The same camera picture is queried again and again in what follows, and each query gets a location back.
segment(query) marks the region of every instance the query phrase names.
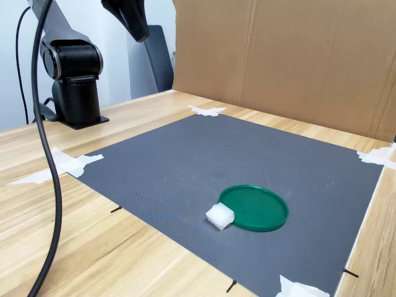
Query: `black chair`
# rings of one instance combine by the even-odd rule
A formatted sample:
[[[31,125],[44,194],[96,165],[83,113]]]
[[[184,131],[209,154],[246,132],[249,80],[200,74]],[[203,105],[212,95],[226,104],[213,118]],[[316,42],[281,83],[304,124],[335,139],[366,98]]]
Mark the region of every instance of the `black chair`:
[[[153,69],[155,83],[158,92],[172,89],[173,68],[166,46],[165,36],[162,27],[159,25],[149,25],[150,36],[144,41],[148,59]]]

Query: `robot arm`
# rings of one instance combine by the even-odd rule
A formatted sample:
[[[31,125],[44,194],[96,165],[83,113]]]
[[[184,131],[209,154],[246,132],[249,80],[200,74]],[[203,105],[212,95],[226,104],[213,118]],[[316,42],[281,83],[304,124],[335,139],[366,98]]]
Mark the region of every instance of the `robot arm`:
[[[39,19],[46,0],[28,0]],[[137,42],[149,36],[144,0],[101,0]],[[90,39],[73,30],[56,1],[46,18],[40,56],[48,75],[55,80],[52,88],[56,114],[40,104],[49,120],[57,120],[74,129],[108,121],[100,116],[96,80],[103,69],[103,58]]]

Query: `cardboard box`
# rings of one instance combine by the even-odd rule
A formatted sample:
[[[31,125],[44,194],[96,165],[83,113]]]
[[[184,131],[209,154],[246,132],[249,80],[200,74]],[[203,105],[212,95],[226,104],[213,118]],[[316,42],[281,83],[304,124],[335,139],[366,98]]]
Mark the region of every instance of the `cardboard box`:
[[[174,4],[175,90],[393,141],[395,1]]]

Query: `green lid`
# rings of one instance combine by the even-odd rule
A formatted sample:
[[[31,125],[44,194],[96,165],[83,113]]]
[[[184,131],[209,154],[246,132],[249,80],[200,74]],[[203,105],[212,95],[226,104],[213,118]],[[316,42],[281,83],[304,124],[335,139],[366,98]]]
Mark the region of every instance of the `green lid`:
[[[286,202],[263,187],[247,184],[229,187],[218,201],[234,211],[234,225],[251,231],[279,229],[289,215]]]

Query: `gray mat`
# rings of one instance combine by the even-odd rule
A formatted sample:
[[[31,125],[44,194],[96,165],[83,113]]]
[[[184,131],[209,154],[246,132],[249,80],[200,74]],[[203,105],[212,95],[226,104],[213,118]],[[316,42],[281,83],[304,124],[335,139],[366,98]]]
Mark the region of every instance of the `gray mat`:
[[[194,115],[89,155],[99,153],[80,181],[270,297],[280,275],[335,293],[382,169],[354,150],[224,115]],[[216,229],[205,212],[236,184],[281,196],[286,224]]]

